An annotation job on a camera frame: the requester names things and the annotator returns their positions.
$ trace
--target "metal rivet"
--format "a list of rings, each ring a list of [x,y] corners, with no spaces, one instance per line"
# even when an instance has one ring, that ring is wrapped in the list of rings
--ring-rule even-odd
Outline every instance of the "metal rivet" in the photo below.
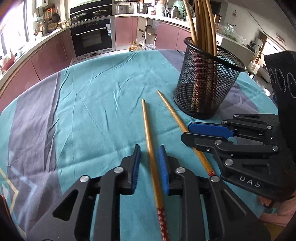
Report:
[[[233,160],[232,159],[226,159],[225,161],[225,165],[226,166],[231,166],[233,164]]]
[[[216,141],[215,141],[215,144],[216,144],[216,145],[220,145],[220,144],[222,144],[222,141],[221,141],[221,140],[216,140]]]
[[[115,173],[121,173],[123,171],[124,171],[123,167],[116,167],[116,168],[114,168],[114,172]]]
[[[217,183],[220,181],[220,178],[218,176],[212,176],[211,178],[211,182]]]
[[[89,180],[89,176],[82,176],[80,179],[79,179],[82,183],[85,183]]]
[[[177,173],[184,173],[186,171],[186,169],[184,168],[184,167],[178,167],[177,169],[176,169],[176,172]]]

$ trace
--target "oven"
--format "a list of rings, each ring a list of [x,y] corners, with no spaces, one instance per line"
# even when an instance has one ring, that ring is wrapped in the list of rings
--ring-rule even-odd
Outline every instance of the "oven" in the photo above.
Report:
[[[114,16],[76,23],[71,28],[76,60],[115,51]]]

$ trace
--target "blue tablecloth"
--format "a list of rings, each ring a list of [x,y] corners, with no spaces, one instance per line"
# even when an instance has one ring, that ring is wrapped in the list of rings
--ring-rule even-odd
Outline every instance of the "blue tablecloth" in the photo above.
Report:
[[[147,103],[155,152],[168,155],[196,175],[207,177],[197,156],[181,140],[181,130],[157,95],[167,97],[188,125],[196,121],[175,105],[183,56],[175,50],[123,53],[91,59],[34,85],[0,115],[0,189],[15,224],[28,232],[82,175],[97,177],[118,166],[141,146],[138,185],[120,198],[121,240],[160,240],[151,184],[141,99]],[[277,108],[246,73],[241,73],[216,115],[220,123],[242,113],[273,113]],[[219,169],[206,154],[214,171]],[[229,186],[259,216],[258,197]],[[179,197],[164,196],[169,233],[178,240]]]

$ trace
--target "pink towel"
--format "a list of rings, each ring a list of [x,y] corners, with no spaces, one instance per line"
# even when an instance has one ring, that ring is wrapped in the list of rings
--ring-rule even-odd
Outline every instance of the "pink towel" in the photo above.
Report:
[[[261,198],[265,204],[268,205],[268,200]],[[286,227],[286,225],[290,222],[296,211],[296,197],[291,198],[290,200],[284,201],[277,208],[276,214],[262,213],[260,216],[260,220],[266,223],[273,223],[276,225],[281,225]]]

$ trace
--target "mesh pen holder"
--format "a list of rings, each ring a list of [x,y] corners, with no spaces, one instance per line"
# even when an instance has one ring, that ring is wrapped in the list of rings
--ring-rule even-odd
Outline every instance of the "mesh pen holder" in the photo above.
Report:
[[[187,115],[211,118],[230,91],[245,65],[232,53],[217,46],[217,57],[199,50],[185,38],[186,53],[174,101]]]

